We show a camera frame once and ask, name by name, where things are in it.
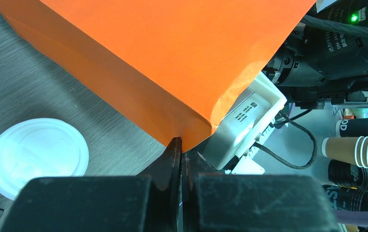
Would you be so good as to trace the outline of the orange paper takeout bag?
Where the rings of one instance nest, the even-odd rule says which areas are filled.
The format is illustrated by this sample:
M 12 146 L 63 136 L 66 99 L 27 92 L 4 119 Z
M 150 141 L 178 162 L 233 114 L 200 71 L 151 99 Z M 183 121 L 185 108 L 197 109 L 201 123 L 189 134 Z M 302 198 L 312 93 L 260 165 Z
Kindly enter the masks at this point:
M 210 137 L 312 0 L 0 0 L 24 40 L 157 141 Z

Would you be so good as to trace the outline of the black paper cup stack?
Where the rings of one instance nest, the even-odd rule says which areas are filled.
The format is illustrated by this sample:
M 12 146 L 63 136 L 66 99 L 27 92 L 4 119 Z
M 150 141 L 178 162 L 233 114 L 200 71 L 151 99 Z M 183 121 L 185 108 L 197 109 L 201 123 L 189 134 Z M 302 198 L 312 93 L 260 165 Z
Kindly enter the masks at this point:
M 331 208 L 336 210 L 368 211 L 368 190 L 322 185 Z

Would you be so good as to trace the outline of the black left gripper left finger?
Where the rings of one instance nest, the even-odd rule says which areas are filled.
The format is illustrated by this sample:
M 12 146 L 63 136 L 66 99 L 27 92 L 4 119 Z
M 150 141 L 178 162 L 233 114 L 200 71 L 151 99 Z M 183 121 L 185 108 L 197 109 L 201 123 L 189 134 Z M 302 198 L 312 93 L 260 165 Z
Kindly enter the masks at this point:
M 182 140 L 134 176 L 39 177 L 20 191 L 3 232 L 175 232 Z

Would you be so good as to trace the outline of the stack of white lids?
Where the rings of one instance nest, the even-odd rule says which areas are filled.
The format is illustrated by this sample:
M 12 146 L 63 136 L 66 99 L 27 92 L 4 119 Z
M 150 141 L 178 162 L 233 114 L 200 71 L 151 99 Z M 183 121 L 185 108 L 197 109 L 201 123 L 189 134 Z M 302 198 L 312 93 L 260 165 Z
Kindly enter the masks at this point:
M 54 118 L 17 123 L 0 134 L 0 194 L 14 200 L 38 177 L 83 176 L 89 162 L 85 138 Z

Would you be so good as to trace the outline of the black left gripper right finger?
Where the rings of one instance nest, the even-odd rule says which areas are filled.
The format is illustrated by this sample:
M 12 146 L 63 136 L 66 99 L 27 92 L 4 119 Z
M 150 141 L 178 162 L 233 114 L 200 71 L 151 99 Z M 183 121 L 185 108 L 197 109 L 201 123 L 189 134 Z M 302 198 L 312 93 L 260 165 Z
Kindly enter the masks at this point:
M 320 184 L 305 175 L 225 175 L 196 152 L 181 157 L 186 232 L 335 232 Z

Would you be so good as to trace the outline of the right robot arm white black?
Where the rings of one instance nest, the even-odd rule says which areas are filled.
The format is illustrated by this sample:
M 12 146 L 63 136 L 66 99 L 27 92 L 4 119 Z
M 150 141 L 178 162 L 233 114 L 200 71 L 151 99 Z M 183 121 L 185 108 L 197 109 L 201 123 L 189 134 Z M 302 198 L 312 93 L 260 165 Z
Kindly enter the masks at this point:
M 263 74 L 302 109 L 368 108 L 368 0 L 338 0 L 301 22 Z

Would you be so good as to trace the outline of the upright black cup stack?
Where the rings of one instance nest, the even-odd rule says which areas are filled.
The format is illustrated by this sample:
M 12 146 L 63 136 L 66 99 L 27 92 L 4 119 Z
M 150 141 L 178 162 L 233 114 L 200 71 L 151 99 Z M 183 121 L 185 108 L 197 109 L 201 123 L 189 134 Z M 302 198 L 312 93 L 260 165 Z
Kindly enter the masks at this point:
M 328 180 L 341 187 L 362 189 L 368 183 L 368 174 L 365 168 L 331 160 L 328 165 Z

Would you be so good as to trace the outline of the brown paper cup stack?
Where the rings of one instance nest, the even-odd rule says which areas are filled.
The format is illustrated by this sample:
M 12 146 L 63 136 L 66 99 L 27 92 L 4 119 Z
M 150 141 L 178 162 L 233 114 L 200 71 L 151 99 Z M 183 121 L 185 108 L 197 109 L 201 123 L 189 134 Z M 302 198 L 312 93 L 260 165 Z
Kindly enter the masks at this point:
M 368 136 L 325 138 L 324 157 L 368 169 Z

